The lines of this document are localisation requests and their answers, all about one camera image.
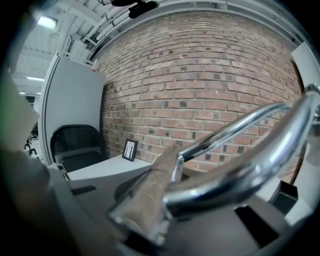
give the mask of white partition wall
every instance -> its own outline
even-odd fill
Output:
[[[53,162],[50,140],[65,125],[90,125],[100,131],[105,76],[92,67],[54,56],[40,97],[39,140],[46,165]]]

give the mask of chair seat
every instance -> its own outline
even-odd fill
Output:
[[[72,155],[60,160],[67,173],[92,166],[101,162],[103,159],[96,151],[85,152],[82,154]]]

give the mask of silver metal bar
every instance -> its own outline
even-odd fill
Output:
[[[170,212],[174,216],[192,215],[242,201],[277,174],[301,148],[312,125],[320,102],[319,87],[310,85],[306,91],[269,136],[254,149],[216,170],[170,185],[163,198]],[[257,120],[262,115],[259,110]],[[223,137],[233,136],[234,130],[233,124],[230,124]],[[194,144],[191,149],[195,148],[203,149],[201,144]],[[200,155],[191,149],[181,152],[181,155],[189,159]]]
[[[266,106],[259,107],[250,113],[245,114],[234,122],[220,128],[216,132],[195,141],[191,145],[185,147],[177,156],[176,165],[172,173],[171,181],[176,182],[176,177],[181,176],[184,162],[192,160],[202,154],[213,150],[225,142],[231,140],[236,135],[244,132],[249,127],[260,122],[272,114],[287,111],[292,107],[292,104],[287,102],[271,103]]]

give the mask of picture frame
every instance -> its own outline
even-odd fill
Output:
[[[138,141],[127,138],[122,151],[122,158],[133,162],[136,158]]]

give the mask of desk surface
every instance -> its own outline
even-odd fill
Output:
[[[72,181],[76,181],[121,174],[150,165],[151,163],[137,158],[131,162],[122,158],[122,155],[118,155],[88,167],[69,172],[68,175]]]

